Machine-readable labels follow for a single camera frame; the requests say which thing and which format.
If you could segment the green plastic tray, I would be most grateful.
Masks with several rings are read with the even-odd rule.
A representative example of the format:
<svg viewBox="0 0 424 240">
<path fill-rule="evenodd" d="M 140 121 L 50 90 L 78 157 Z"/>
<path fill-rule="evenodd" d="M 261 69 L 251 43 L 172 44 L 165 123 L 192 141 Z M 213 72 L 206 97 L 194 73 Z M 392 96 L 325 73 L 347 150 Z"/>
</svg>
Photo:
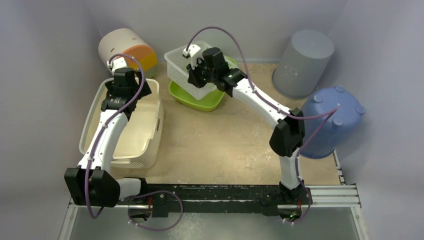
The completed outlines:
<svg viewBox="0 0 424 240">
<path fill-rule="evenodd" d="M 172 80 L 170 80 L 168 85 L 168 92 L 177 102 L 203 112 L 215 110 L 225 95 L 223 92 L 217 90 L 201 100 L 196 100 Z"/>
</svg>

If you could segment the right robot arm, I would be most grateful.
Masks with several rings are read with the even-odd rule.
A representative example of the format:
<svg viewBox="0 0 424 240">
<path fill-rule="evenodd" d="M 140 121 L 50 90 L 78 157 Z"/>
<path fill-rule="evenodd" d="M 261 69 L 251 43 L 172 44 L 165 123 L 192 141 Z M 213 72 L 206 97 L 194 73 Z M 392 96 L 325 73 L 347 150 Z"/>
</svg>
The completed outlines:
<svg viewBox="0 0 424 240">
<path fill-rule="evenodd" d="M 288 204 L 298 200 L 302 178 L 296 154 L 305 136 L 304 121 L 299 119 L 302 111 L 290 110 L 261 91 L 243 71 L 229 66 L 218 47 L 203 50 L 192 44 L 182 50 L 182 56 L 190 60 L 186 66 L 189 84 L 197 88 L 215 85 L 219 91 L 251 107 L 273 128 L 269 145 L 279 156 L 283 186 L 280 196 Z"/>
</svg>

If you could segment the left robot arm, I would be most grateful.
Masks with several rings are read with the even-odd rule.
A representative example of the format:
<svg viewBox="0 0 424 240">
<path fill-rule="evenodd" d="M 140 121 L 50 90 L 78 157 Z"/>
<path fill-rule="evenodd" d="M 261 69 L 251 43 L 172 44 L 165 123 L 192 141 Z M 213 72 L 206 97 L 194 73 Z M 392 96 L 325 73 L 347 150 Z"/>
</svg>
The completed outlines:
<svg viewBox="0 0 424 240">
<path fill-rule="evenodd" d="M 80 206 L 111 208 L 130 197 L 138 205 L 146 203 L 149 191 L 142 178 L 116 180 L 110 174 L 113 155 L 137 101 L 151 94 L 141 69 L 122 67 L 105 83 L 106 96 L 100 104 L 100 120 L 88 151 L 77 167 L 66 169 L 64 179 L 73 201 Z"/>
</svg>

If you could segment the blue plastic bucket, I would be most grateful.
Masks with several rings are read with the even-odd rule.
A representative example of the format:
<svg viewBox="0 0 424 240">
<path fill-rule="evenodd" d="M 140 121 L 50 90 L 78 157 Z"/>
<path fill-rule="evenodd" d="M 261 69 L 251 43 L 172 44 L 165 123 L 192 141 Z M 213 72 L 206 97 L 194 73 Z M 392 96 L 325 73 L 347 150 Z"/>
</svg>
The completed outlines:
<svg viewBox="0 0 424 240">
<path fill-rule="evenodd" d="M 337 111 L 327 120 L 300 154 L 321 159 L 347 140 L 358 128 L 366 109 L 342 85 L 322 88 L 312 94 L 301 107 L 305 117 Z"/>
</svg>

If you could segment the grey plastic bucket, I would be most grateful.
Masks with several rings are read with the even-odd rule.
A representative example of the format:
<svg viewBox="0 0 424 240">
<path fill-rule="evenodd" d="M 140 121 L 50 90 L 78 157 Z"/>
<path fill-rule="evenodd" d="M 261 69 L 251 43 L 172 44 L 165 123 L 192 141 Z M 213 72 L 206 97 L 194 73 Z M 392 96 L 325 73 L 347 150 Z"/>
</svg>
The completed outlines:
<svg viewBox="0 0 424 240">
<path fill-rule="evenodd" d="M 327 67 L 335 45 L 317 30 L 305 29 L 293 34 L 272 73 L 272 84 L 282 95 L 304 99 L 315 91 Z"/>
</svg>

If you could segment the white perforated basket tray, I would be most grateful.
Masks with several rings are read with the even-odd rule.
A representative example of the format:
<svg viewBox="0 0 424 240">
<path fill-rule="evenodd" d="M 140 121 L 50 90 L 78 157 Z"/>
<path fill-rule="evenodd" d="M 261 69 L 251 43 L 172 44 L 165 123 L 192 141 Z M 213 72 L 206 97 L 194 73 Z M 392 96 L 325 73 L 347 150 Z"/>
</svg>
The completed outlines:
<svg viewBox="0 0 424 240">
<path fill-rule="evenodd" d="M 164 54 L 167 64 L 167 76 L 191 97 L 196 100 L 202 100 L 218 89 L 213 83 L 207 83 L 204 87 L 197 88 L 188 82 L 189 72 L 186 67 L 191 63 L 191 60 L 183 56 L 183 50 L 186 47 L 186 45 L 183 45 Z"/>
</svg>

